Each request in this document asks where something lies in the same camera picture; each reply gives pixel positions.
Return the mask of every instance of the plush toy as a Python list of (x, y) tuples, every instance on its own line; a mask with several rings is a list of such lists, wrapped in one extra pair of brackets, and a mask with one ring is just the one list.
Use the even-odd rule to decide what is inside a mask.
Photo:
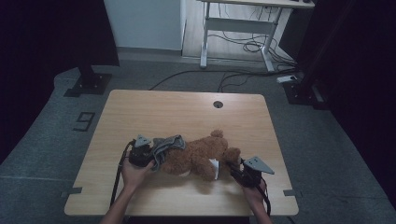
[(227, 162), (240, 164), (240, 154), (239, 148), (228, 147), (221, 130), (215, 130), (208, 137), (186, 142), (185, 149), (169, 148), (161, 169), (171, 175), (192, 172), (205, 181), (213, 181), (217, 178), (217, 168), (212, 161), (218, 161), (221, 169), (228, 169)]

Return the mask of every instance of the forearm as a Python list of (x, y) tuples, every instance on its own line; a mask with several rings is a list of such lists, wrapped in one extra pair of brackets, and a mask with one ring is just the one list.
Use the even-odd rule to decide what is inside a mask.
[(107, 223), (121, 223), (123, 217), (125, 216), (125, 211), (128, 206), (129, 201), (134, 195), (135, 188), (132, 189), (122, 189), (117, 200), (111, 205), (110, 209), (107, 211), (105, 217), (102, 219), (100, 224)]
[(272, 224), (271, 219), (268, 217), (267, 213), (265, 212), (264, 204), (262, 203), (250, 204), (250, 209), (253, 212), (254, 217), (256, 217), (258, 224)]

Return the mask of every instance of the gray carpet floor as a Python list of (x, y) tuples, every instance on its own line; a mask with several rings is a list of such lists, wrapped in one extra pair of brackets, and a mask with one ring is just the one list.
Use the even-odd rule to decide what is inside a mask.
[[(98, 223), (100, 217), (64, 213), (107, 96), (115, 89), (148, 90), (196, 63), (120, 61), (120, 67), (97, 66), (113, 74), (104, 95), (64, 97), (78, 79), (77, 69), (61, 73), (55, 90), (28, 133), (0, 168), (0, 223)], [(207, 70), (258, 68), (210, 65)], [(167, 80), (156, 91), (217, 91), (222, 73), (188, 73)], [(386, 194), (330, 111), (290, 105), (273, 77), (251, 77), (226, 92), (262, 94), (268, 104), (300, 212), (272, 217), (275, 223), (396, 223)], [(241, 83), (244, 77), (228, 80)], [(87, 132), (76, 132), (81, 112), (94, 112)]]

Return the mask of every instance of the desk leg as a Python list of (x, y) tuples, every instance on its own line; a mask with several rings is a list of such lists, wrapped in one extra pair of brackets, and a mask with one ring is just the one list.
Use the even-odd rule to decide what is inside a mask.
[(271, 42), (274, 38), (274, 34), (276, 31), (276, 27), (279, 22), (279, 17), (280, 17), (281, 13), (282, 13), (282, 7), (280, 7), (277, 11), (276, 18), (275, 18), (272, 28), (271, 28), (271, 33), (270, 33), (269, 37), (267, 38), (267, 40), (265, 41), (264, 48), (262, 48), (262, 57), (264, 58), (265, 65), (267, 66), (267, 70), (269, 72), (275, 71), (275, 69), (272, 65), (272, 62), (271, 62), (272, 57), (271, 57), (271, 54), (269, 53), (269, 49), (271, 47)]
[(206, 7), (206, 16), (205, 16), (205, 25), (204, 25), (204, 43), (202, 43), (201, 49), (201, 68), (206, 68), (206, 60), (207, 60), (207, 26), (209, 22), (209, 11), (210, 11), (210, 3), (207, 3)]

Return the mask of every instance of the hand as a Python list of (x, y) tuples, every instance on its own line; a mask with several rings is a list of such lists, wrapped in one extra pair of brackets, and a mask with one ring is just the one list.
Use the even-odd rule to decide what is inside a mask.
[(140, 168), (132, 165), (127, 159), (122, 164), (122, 179), (124, 183), (124, 189), (134, 191), (139, 187), (146, 175), (149, 173), (151, 167), (154, 166), (154, 161), (151, 161), (146, 167)]
[[(264, 192), (267, 189), (267, 185), (263, 180), (260, 183), (260, 188), (262, 188), (262, 191)], [(260, 194), (260, 192), (256, 188), (242, 187), (242, 191), (244, 191), (245, 198), (247, 199), (247, 202), (250, 205), (251, 209), (253, 209), (256, 206), (263, 205), (264, 197)]]

